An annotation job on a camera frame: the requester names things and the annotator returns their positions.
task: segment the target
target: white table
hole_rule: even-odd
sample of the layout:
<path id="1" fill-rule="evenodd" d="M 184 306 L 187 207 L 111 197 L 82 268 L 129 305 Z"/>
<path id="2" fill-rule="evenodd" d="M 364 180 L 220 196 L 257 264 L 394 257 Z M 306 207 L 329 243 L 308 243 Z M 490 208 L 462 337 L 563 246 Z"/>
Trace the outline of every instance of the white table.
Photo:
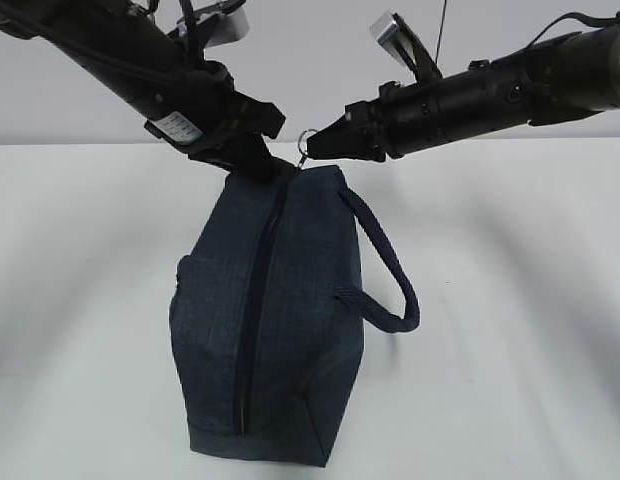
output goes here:
<path id="1" fill-rule="evenodd" d="M 167 309 L 221 172 L 161 145 L 0 147 L 0 480 L 620 480 L 620 139 L 345 169 L 423 324 L 367 329 L 320 470 L 188 450 Z"/>

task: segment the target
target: metal bracket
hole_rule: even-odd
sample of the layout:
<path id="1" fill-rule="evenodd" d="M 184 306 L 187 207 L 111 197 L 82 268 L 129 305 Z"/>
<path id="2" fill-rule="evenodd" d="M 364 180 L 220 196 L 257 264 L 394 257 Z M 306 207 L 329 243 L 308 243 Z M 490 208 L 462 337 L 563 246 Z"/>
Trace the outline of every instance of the metal bracket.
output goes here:
<path id="1" fill-rule="evenodd" d="M 418 83 L 426 84 L 443 78 L 426 47 L 399 14 L 384 13 L 370 27 L 370 33 L 392 58 L 410 69 Z"/>
<path id="2" fill-rule="evenodd" d="M 226 0 L 196 10 L 197 33 L 204 48 L 238 42 L 250 31 L 243 5 L 246 0 Z M 182 18 L 177 22 L 179 37 L 185 37 L 187 28 Z"/>

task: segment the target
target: label sticker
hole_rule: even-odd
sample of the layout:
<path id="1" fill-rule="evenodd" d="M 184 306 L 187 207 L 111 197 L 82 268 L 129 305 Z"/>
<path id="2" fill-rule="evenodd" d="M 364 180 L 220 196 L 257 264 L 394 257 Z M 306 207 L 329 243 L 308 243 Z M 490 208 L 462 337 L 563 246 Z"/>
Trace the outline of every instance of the label sticker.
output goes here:
<path id="1" fill-rule="evenodd" d="M 203 137 L 203 132 L 179 112 L 172 112 L 152 123 L 173 141 L 183 145 L 189 145 Z"/>

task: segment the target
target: zipper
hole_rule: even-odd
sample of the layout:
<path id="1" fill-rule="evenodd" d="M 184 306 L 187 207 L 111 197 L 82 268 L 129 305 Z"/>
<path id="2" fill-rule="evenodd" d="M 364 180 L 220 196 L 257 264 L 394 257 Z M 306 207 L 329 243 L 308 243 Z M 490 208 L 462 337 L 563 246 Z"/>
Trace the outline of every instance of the zipper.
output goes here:
<path id="1" fill-rule="evenodd" d="M 243 326 L 237 351 L 234 380 L 233 429 L 235 435 L 247 435 L 250 425 L 250 404 L 254 363 L 257 354 L 259 326 L 263 316 L 265 294 L 270 279 L 274 246 L 281 224 L 281 218 L 288 197 L 288 187 L 294 175 L 286 178 L 280 185 L 272 210 L 261 231 L 252 274 L 248 285 Z"/>

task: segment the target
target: screw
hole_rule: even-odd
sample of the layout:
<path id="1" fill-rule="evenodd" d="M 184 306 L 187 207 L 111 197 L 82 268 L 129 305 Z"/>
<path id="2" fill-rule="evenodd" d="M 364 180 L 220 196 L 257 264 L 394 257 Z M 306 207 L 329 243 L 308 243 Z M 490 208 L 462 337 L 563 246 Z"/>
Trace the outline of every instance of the screw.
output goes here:
<path id="1" fill-rule="evenodd" d="M 521 101 L 523 97 L 521 93 L 521 87 L 519 85 L 515 85 L 512 87 L 508 93 L 506 94 L 506 100 L 510 103 L 518 103 Z"/>

